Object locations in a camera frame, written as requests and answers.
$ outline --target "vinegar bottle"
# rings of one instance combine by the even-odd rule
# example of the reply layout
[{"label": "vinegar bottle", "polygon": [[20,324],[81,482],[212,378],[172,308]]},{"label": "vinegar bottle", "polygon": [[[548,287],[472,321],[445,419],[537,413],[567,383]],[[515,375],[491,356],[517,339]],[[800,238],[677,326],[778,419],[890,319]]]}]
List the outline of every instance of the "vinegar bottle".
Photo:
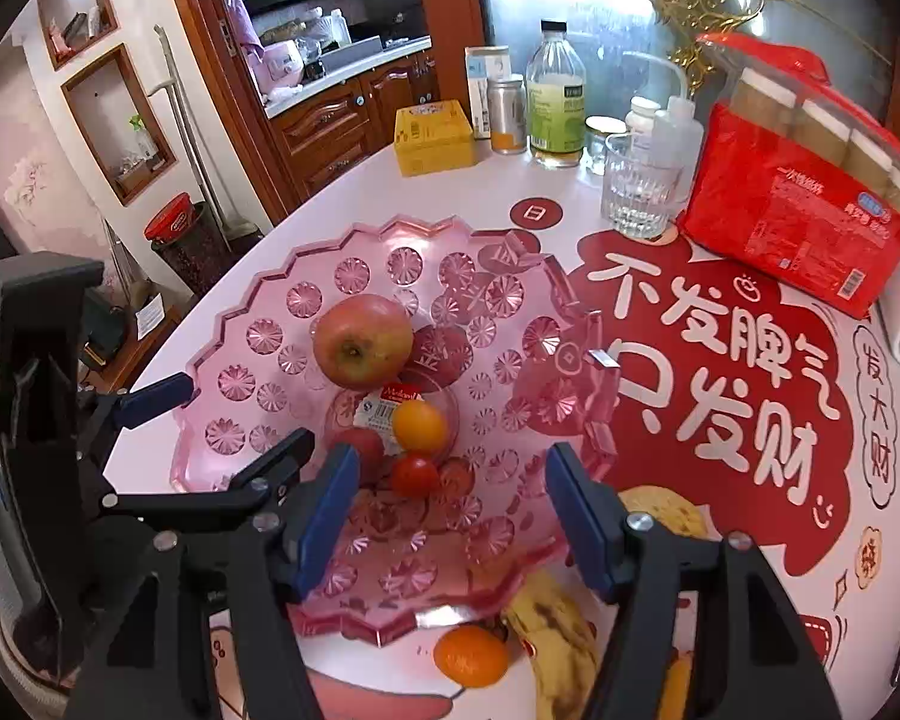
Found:
[{"label": "vinegar bottle", "polygon": [[573,167],[583,156],[586,70],[567,41],[565,22],[540,22],[543,41],[527,66],[530,153],[546,167]]}]

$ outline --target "yellow box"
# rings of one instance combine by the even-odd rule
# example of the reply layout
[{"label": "yellow box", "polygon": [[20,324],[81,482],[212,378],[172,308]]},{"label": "yellow box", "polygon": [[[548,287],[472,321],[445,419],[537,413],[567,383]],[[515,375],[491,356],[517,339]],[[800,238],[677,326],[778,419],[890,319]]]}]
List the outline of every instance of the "yellow box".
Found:
[{"label": "yellow box", "polygon": [[458,100],[396,112],[394,150],[405,177],[477,164],[473,127]]}]

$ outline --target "pink wallpaper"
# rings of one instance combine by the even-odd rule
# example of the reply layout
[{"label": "pink wallpaper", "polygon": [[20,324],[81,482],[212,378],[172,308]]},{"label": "pink wallpaper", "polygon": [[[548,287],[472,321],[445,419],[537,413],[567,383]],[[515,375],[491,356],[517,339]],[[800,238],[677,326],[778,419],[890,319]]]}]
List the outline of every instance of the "pink wallpaper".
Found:
[{"label": "pink wallpaper", "polygon": [[0,223],[18,250],[103,260],[108,298],[124,298],[103,219],[47,118],[23,49],[0,45]]}]

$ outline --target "wall shelf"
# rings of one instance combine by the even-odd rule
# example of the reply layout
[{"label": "wall shelf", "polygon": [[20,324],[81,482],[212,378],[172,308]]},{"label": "wall shelf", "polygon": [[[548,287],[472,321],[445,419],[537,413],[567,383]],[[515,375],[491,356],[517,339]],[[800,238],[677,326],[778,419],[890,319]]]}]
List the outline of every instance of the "wall shelf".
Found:
[{"label": "wall shelf", "polygon": [[[122,204],[129,204],[175,162],[123,43],[65,81],[60,90],[84,141]],[[121,175],[127,156],[145,156],[141,139],[130,125],[135,116],[140,117],[149,133],[155,153]]]},{"label": "wall shelf", "polygon": [[[40,26],[50,55],[50,64],[54,70],[59,70],[117,28],[117,18],[110,0],[36,0],[36,2]],[[87,22],[91,9],[95,6],[100,9],[100,29],[90,37]],[[77,18],[77,14],[83,14],[82,25],[74,27],[74,34],[67,37],[64,44],[55,45],[55,41],[50,37],[52,23],[55,22],[59,28],[62,40],[64,31],[72,20]]]}]

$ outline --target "white box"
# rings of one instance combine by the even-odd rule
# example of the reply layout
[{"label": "white box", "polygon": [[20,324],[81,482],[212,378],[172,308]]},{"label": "white box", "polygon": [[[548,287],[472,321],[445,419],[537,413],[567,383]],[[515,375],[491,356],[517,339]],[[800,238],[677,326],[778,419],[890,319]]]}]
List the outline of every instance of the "white box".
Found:
[{"label": "white box", "polygon": [[490,108],[487,107],[487,79],[511,74],[509,47],[469,46],[466,54],[466,86],[470,92],[470,120],[473,137],[490,138]]}]

